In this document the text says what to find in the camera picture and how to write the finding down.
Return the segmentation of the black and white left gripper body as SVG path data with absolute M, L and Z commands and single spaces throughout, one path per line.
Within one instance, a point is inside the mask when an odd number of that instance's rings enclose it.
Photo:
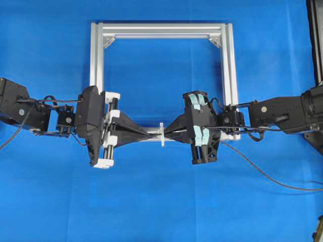
M 79 95 L 75 118 L 76 133 L 85 139 L 90 166 L 108 169 L 114 165 L 113 149 L 117 137 L 106 130 L 113 117 L 119 117 L 117 110 L 119 93 L 99 92 L 97 86 L 89 86 Z

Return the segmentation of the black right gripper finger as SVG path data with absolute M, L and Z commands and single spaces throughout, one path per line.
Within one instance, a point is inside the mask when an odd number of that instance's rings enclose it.
M 165 128 L 165 135 L 175 131 L 182 131 L 186 129 L 186 116 L 185 114 L 179 115 L 167 128 Z
M 165 138 L 184 143 L 184 144 L 191 144 L 192 140 L 188 136 L 187 131 L 180 131 L 180 132 L 170 132 L 165 133 Z

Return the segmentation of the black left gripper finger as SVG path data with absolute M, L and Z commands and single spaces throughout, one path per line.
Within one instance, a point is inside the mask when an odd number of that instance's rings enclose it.
M 134 142 L 139 142 L 151 138 L 151 134 L 141 134 L 130 131 L 112 131 L 112 136 L 117 136 L 117 144 L 113 149 L 116 149 L 120 146 L 127 145 Z
M 119 128 L 126 129 L 133 133 L 142 134 L 144 136 L 149 136 L 149 133 L 145 129 L 140 127 L 136 122 L 122 112 L 120 112 L 119 117 L 113 117 L 112 122 Z

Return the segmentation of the black right gripper body teal tape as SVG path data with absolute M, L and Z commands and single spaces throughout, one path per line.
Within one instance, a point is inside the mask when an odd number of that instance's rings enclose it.
M 192 163 L 217 161 L 221 131 L 216 130 L 217 114 L 207 93 L 193 91 L 183 94 L 187 137 L 191 145 Z

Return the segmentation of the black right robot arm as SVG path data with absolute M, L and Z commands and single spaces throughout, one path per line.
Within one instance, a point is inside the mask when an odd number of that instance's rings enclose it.
M 191 146 L 192 163 L 217 161 L 222 134 L 247 134 L 259 142 L 272 126 L 286 134 L 322 131 L 322 86 L 311 88 L 300 96 L 276 97 L 236 105 L 218 104 L 216 112 L 207 93 L 183 94 L 184 113 L 165 130 L 164 136 Z

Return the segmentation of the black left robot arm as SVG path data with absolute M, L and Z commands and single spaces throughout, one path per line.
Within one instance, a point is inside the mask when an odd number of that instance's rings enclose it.
M 75 101 L 51 95 L 36 100 L 26 87 L 2 78 L 1 121 L 37 136 L 82 138 L 90 166 L 108 169 L 114 164 L 115 148 L 153 136 L 117 109 L 119 99 L 118 93 L 88 86 Z

